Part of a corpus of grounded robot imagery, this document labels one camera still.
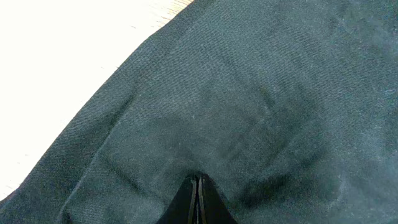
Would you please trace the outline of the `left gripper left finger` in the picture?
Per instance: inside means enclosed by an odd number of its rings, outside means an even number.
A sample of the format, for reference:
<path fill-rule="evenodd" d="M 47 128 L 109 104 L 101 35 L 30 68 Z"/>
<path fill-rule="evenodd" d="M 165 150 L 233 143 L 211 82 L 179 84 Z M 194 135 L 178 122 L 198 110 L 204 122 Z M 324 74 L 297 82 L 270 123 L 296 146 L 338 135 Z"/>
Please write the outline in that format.
<path fill-rule="evenodd" d="M 192 224 L 197 197 L 197 177 L 188 175 L 156 224 Z"/>

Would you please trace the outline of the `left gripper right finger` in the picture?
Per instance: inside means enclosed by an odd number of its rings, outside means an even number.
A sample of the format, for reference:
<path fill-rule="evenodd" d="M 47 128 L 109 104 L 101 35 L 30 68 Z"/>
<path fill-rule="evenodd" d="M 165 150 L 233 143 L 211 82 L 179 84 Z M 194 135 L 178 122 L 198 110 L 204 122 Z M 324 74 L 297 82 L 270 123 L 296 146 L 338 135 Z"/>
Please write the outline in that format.
<path fill-rule="evenodd" d="M 198 182 L 198 214 L 202 224 L 237 224 L 207 174 Z"/>

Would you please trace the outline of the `black shorts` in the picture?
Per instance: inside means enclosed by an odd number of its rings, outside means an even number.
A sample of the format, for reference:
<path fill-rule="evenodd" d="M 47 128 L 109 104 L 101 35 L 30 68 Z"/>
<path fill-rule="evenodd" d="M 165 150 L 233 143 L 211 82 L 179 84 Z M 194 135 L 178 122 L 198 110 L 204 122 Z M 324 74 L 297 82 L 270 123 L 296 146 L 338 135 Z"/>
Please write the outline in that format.
<path fill-rule="evenodd" d="M 397 222 L 397 2 L 194 1 L 89 99 L 2 223 L 156 223 L 184 178 L 238 223 Z"/>

